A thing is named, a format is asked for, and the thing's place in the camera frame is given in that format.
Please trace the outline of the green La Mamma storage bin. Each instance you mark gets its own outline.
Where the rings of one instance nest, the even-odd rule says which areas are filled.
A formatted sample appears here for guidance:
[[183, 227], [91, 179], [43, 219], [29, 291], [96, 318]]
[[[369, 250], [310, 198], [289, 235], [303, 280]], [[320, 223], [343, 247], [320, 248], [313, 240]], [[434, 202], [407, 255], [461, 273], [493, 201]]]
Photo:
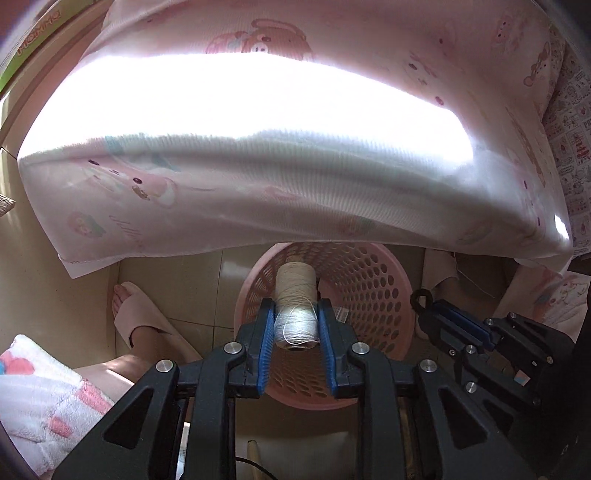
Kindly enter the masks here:
[[20, 24], [18, 34], [10, 39], [1, 62], [1, 90], [53, 34], [95, 4], [97, 1], [46, 1], [33, 14], [31, 24]]

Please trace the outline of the pink cartoon bed sheet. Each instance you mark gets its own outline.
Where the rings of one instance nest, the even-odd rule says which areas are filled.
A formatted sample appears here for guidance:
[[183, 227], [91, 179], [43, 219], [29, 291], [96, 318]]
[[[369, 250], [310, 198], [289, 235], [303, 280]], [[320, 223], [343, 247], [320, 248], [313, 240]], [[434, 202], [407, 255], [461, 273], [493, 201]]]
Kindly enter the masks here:
[[403, 244], [564, 270], [530, 1], [116, 1], [18, 155], [68, 272], [253, 244]]

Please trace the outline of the white pink fluffy pajama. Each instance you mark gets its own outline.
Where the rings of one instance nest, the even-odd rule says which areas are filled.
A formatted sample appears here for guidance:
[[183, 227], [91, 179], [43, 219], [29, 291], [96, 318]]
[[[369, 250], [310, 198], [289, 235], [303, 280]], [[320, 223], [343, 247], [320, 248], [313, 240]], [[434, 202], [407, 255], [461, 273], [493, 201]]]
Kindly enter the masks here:
[[1, 423], [35, 474], [54, 471], [114, 402], [33, 340], [1, 354]]

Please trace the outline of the patterned pink pillow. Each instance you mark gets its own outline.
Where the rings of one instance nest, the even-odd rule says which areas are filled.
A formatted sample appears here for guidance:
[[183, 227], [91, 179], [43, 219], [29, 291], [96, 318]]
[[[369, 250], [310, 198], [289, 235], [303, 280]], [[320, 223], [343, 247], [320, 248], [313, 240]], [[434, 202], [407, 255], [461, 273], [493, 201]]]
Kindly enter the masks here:
[[570, 47], [543, 118], [560, 177], [576, 257], [590, 252], [590, 70]]

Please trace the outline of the pink perforated waste basket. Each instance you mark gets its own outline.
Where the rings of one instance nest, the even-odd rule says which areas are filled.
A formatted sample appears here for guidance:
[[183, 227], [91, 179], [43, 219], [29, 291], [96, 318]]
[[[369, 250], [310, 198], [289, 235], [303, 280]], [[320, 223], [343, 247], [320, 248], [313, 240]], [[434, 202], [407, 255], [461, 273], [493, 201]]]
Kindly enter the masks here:
[[[389, 358], [406, 357], [415, 331], [410, 304], [412, 286], [396, 256], [376, 243], [279, 243], [253, 265], [242, 284], [235, 307], [233, 330], [252, 323], [263, 299], [274, 296], [276, 273], [291, 259], [315, 269], [320, 294], [335, 309], [348, 312], [346, 324], [356, 337]], [[324, 360], [318, 347], [290, 352], [275, 347], [266, 395], [288, 407], [332, 411], [352, 406], [353, 399], [329, 395]]]

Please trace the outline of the black key-shaped tool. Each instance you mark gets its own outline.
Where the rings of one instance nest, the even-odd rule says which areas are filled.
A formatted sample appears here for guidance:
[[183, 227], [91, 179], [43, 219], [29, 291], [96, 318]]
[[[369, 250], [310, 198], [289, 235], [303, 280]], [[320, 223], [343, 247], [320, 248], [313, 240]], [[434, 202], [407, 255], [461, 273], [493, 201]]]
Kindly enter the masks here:
[[452, 324], [435, 306], [432, 293], [418, 289], [410, 298], [411, 306], [418, 315], [418, 325], [429, 342], [450, 357], [458, 354], [458, 347], [452, 336]]

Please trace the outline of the pink slipper on foot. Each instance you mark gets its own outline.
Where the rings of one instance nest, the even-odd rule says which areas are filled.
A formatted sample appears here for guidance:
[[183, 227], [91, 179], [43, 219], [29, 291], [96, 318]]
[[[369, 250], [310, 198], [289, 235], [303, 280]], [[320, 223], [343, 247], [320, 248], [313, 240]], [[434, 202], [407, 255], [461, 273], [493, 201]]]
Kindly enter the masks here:
[[132, 282], [114, 287], [112, 312], [117, 332], [134, 355], [152, 363], [164, 358], [178, 364], [202, 359], [152, 300]]

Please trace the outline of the beige thread spool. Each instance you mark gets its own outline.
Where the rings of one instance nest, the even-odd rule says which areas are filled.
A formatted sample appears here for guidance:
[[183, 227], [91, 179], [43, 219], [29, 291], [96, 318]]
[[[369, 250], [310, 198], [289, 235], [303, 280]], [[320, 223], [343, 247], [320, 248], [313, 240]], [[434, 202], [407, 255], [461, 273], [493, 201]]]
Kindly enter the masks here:
[[318, 290], [315, 269], [301, 261], [280, 266], [274, 287], [276, 346], [287, 351], [311, 350], [318, 345]]

